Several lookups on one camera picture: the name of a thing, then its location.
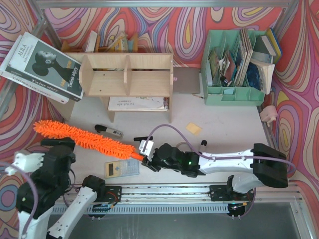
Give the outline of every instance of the pink object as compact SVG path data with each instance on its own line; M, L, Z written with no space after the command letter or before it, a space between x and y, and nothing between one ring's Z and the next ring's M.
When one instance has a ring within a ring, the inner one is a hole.
M277 110L275 106L267 106L260 112L261 121L267 122L267 126L270 127L270 123L276 120L278 116Z

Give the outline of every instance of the wooden desk organizer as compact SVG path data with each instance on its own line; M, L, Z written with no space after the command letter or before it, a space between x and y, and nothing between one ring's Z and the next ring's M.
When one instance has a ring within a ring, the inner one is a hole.
M168 97L171 122L173 55L166 53L67 53L82 62L79 80L86 96L99 97L111 122L111 96ZM96 69L123 69L100 71Z

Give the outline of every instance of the green file organizer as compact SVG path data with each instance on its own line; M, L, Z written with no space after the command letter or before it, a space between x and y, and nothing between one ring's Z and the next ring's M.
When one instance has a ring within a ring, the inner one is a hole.
M254 48L256 37L265 35L265 31L248 30L249 38ZM210 30L208 33L205 51L201 62L201 77L203 81L203 90L205 104L210 106L260 106L264 102L265 94L256 88L250 87L247 77L241 87L236 87L234 82L229 87L223 87L218 81L217 86L207 85L206 62L215 47L219 47L218 58L221 59L229 47L229 53L236 59L240 44L239 30ZM232 95L224 94L226 89L233 88Z

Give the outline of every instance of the orange microfiber duster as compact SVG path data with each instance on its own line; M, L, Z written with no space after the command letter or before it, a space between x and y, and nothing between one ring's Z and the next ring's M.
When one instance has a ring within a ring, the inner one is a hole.
M107 156L119 159L129 159L132 157L139 161L143 159L142 156L134 153L135 149L131 145L122 144L110 138L105 138L58 121L40 120L34 124L34 130L48 138L61 139L69 137L74 140L76 145L94 149Z

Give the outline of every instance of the yellow sticky note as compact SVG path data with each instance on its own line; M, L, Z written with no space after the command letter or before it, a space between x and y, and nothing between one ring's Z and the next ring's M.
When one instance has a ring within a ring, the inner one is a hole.
M196 136L199 135L199 133L201 132L202 128L198 127L197 125L195 125L194 123L189 123L186 126L186 129L191 132L192 134L195 134Z

